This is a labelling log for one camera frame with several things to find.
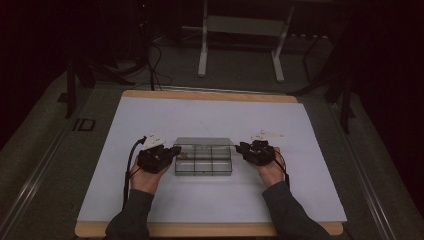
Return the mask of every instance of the dark background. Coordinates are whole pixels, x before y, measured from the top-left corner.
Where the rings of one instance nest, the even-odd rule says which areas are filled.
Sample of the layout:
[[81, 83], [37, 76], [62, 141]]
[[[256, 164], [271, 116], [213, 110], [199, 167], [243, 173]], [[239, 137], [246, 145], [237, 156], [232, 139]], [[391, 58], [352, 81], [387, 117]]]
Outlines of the dark background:
[[[81, 43], [86, 47], [84, 51], [96, 56], [96, 61], [102, 64], [113, 65], [114, 59], [137, 55], [140, 49], [129, 43], [137, 21], [137, 12], [128, 7], [132, 3], [130, 0], [102, 1], [102, 5], [96, 1], [60, 0], [0, 3], [0, 147], [52, 80], [65, 71], [65, 43]], [[154, 21], [176, 39], [180, 37], [181, 24], [201, 25], [201, 1], [154, 3]], [[234, 8], [234, 3], [228, 1], [215, 4], [212, 9]], [[258, 17], [273, 15], [252, 12], [255, 5], [236, 9], [241, 15], [243, 9]], [[315, 10], [304, 10], [304, 15], [299, 11], [290, 31], [306, 31], [307, 21], [302, 19], [308, 19], [308, 12]], [[354, 91], [360, 95], [422, 215], [423, 12], [424, 4], [419, 1], [385, 1], [357, 16], [345, 43], [350, 51], [356, 52], [358, 46], [361, 49]]]

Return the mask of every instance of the human hand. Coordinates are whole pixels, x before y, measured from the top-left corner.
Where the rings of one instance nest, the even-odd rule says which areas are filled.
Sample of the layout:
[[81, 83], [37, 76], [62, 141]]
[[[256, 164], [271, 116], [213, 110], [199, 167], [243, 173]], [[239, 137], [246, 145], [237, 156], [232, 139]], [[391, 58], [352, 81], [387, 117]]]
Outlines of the human hand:
[[137, 165], [137, 162], [138, 156], [130, 171], [130, 174], [132, 175], [130, 180], [131, 189], [140, 190], [154, 195], [162, 175], [165, 174], [171, 164], [162, 169], [159, 173], [155, 174], [146, 172], [143, 169], [139, 169], [140, 167]]
[[[285, 167], [285, 162], [281, 158], [280, 154], [280, 148], [274, 147], [274, 150], [277, 152], [275, 154], [277, 161], [281, 163], [282, 166]], [[252, 165], [256, 170], [259, 172], [259, 176], [261, 177], [262, 181], [265, 183], [267, 187], [270, 187], [276, 183], [279, 183], [281, 181], [285, 180], [285, 175], [283, 170], [278, 166], [278, 164], [275, 161], [272, 161], [268, 163], [265, 166], [257, 166], [255, 164], [249, 163]]]

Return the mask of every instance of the sleeve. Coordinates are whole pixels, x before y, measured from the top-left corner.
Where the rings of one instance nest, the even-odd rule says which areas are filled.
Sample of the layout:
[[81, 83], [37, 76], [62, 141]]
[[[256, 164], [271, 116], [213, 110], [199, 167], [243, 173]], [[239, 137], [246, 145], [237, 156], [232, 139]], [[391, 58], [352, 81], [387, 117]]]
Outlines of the sleeve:
[[147, 215], [154, 195], [130, 190], [124, 209], [116, 215], [106, 228], [107, 240], [149, 239]]
[[328, 232], [310, 219], [284, 182], [262, 193], [277, 234], [282, 239], [331, 239]]

